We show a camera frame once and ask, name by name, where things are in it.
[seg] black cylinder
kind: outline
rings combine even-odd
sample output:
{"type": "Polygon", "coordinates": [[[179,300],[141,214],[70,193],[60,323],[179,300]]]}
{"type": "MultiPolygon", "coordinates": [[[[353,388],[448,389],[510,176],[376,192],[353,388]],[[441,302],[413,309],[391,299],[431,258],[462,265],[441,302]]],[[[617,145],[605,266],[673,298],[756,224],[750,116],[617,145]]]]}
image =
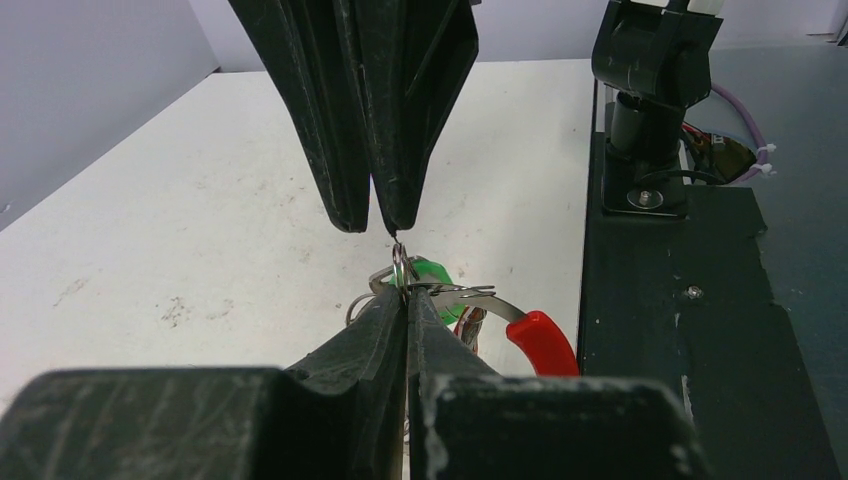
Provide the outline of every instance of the black cylinder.
{"type": "Polygon", "coordinates": [[[614,152],[657,168],[675,163],[685,114],[685,109],[668,108],[619,93],[610,131],[614,152]]]}

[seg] bolt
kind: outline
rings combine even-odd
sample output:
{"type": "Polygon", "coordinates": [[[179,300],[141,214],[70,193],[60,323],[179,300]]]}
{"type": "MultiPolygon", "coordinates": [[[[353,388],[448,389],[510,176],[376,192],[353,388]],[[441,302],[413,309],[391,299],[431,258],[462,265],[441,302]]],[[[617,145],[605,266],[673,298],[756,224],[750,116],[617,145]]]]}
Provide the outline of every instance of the bolt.
{"type": "Polygon", "coordinates": [[[639,194],[639,205],[645,206],[651,201],[651,197],[653,195],[651,192],[645,190],[639,194]]]}
{"type": "Polygon", "coordinates": [[[686,289],[686,296],[692,300],[696,300],[704,296],[704,291],[697,285],[690,285],[689,288],[686,289]]]}

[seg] white tabletop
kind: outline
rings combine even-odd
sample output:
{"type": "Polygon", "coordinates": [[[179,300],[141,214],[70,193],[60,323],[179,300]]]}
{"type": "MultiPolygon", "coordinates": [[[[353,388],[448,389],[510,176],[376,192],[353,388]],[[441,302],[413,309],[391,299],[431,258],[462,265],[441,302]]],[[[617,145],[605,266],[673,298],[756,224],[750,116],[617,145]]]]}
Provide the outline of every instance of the white tabletop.
{"type": "MultiPolygon", "coordinates": [[[[575,345],[592,82],[588,60],[475,65],[399,235],[575,345]]],[[[390,263],[371,213],[330,224],[267,74],[209,77],[0,232],[0,411],[57,368],[292,364],[390,263]]],[[[504,326],[481,357],[532,374],[504,326]]]]}

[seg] gray wall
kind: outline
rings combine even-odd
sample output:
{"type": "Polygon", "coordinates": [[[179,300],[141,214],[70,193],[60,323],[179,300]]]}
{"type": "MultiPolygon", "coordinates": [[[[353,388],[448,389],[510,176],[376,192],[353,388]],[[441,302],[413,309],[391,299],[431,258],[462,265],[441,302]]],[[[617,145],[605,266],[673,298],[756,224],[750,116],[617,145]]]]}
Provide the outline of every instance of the gray wall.
{"type": "MultiPolygon", "coordinates": [[[[227,0],[190,0],[225,71],[262,70],[227,0]]],[[[768,44],[833,30],[848,0],[727,0],[718,47],[768,44]]],[[[474,7],[480,60],[588,58],[605,0],[483,0],[474,7]]]]}
{"type": "Polygon", "coordinates": [[[187,0],[0,0],[0,229],[217,66],[187,0]]]}

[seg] red plastic grip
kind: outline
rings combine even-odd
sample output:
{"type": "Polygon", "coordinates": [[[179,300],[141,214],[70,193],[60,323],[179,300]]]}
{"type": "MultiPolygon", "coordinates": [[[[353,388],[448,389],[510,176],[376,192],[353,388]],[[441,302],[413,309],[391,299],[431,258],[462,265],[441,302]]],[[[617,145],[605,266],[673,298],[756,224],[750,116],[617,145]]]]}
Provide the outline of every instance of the red plastic grip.
{"type": "Polygon", "coordinates": [[[562,330],[544,312],[530,312],[521,320],[507,325],[506,338],[524,352],[537,375],[580,375],[571,344],[562,330]]]}

